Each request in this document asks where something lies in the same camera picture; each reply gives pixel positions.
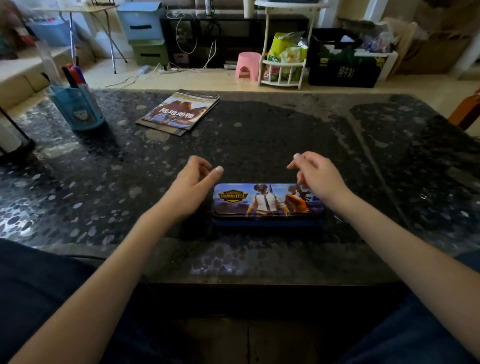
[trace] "forearm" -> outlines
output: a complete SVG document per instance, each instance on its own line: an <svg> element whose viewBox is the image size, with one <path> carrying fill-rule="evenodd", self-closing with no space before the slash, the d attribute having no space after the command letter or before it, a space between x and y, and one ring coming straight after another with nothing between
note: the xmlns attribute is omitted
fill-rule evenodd
<svg viewBox="0 0 480 364"><path fill-rule="evenodd" d="M355 195L336 208L467 350L480 357L480 275Z"/></svg>
<svg viewBox="0 0 480 364"><path fill-rule="evenodd" d="M143 214L115 252L10 363L97 363L148 256L173 222L162 202Z"/></svg>

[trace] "pen holder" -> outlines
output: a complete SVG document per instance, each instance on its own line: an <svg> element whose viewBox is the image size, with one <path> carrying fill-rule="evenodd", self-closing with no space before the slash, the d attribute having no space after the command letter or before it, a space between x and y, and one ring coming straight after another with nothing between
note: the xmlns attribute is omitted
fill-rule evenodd
<svg viewBox="0 0 480 364"><path fill-rule="evenodd" d="M87 86L82 88L50 86L47 94L74 131L94 129L105 121L95 97Z"/></svg>

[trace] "green storage drawer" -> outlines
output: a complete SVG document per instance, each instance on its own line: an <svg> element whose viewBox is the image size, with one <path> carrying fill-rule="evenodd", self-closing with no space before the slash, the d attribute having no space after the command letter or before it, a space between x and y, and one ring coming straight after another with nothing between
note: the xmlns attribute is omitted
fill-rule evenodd
<svg viewBox="0 0 480 364"><path fill-rule="evenodd" d="M131 40L135 61L139 66L156 66L168 64L167 46L164 40Z"/></svg>

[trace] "marble-patterned table surface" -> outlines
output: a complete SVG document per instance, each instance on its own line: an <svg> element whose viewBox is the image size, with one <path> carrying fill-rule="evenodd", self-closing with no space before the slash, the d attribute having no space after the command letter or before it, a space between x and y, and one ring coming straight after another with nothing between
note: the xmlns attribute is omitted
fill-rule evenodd
<svg viewBox="0 0 480 364"><path fill-rule="evenodd" d="M73 133L49 101L18 120L36 141L0 165L0 237L57 253L107 256L191 154L222 182L295 181L285 166L329 157L360 197L456 255L480 245L480 144L407 95L221 93L182 137L135 124L171 92L96 91L107 124ZM154 282L370 285L397 281L342 218L323 229L218 231L208 201L162 239Z"/></svg>

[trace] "small plastic stool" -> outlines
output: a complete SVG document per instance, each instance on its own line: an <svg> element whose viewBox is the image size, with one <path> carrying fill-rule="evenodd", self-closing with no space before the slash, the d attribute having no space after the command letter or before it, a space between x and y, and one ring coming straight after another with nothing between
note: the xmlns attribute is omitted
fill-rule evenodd
<svg viewBox="0 0 480 364"><path fill-rule="evenodd" d="M248 68L250 71L250 79L258 81L258 70L260 67L260 58L262 55L256 52L242 52L239 54L237 61L237 68L235 70L235 77L240 77L242 68Z"/></svg>

